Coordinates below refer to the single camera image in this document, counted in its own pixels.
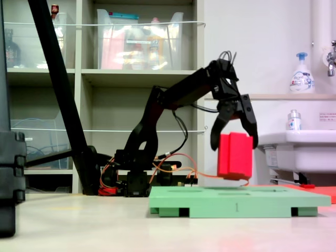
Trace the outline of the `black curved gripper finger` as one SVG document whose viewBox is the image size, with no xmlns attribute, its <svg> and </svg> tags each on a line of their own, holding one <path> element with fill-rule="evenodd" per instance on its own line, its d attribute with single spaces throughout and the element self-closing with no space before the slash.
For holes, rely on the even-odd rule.
<svg viewBox="0 0 336 252">
<path fill-rule="evenodd" d="M 219 146 L 220 134 L 235 114 L 237 104 L 235 101 L 220 101 L 217 105 L 218 116 L 211 130 L 211 148 L 216 151 Z"/>
</svg>

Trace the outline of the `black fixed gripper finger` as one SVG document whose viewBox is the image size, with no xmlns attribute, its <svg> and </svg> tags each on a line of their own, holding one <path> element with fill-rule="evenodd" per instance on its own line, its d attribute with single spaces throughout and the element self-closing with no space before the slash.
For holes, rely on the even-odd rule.
<svg viewBox="0 0 336 252">
<path fill-rule="evenodd" d="M 253 138 L 253 149 L 258 146 L 257 121 L 248 94 L 239 98 L 236 113 L 245 131 Z"/>
</svg>

